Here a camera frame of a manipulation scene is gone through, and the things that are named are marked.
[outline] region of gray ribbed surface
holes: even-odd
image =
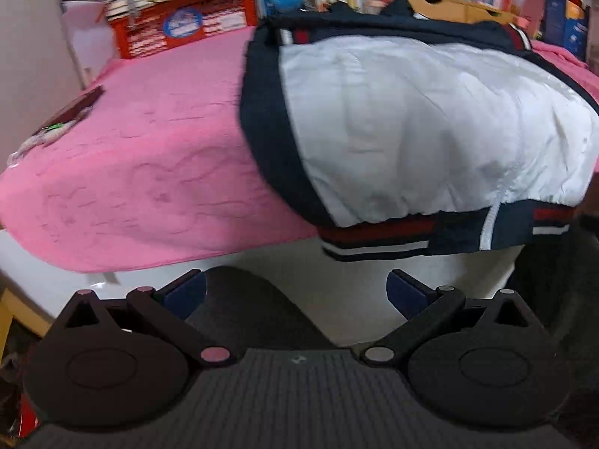
[[[202,374],[180,405],[143,427],[100,435],[47,425],[21,447],[571,449],[573,445],[548,426],[504,434],[453,426],[415,402],[396,372],[367,368],[347,350],[251,349],[240,364]]]

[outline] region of pink cloth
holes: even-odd
[[[264,183],[238,125],[252,31],[113,65],[89,118],[0,176],[0,220],[10,234],[77,272],[314,236]]]
[[[579,61],[574,54],[563,47],[548,43],[532,41],[532,50],[542,55],[559,70],[565,72],[580,84],[586,91],[599,102],[599,76],[588,70],[588,66]],[[599,172],[599,160],[595,164],[595,172]]]

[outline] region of white fabric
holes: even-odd
[[[338,226],[583,198],[599,117],[524,59],[403,37],[280,51],[299,154]]]

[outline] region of red basket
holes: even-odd
[[[256,25],[254,0],[170,0],[110,21],[123,59],[179,47],[236,28]]]

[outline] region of blue oval label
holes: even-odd
[[[173,39],[182,39],[202,27],[202,14],[193,8],[181,8],[164,21],[164,33]]]

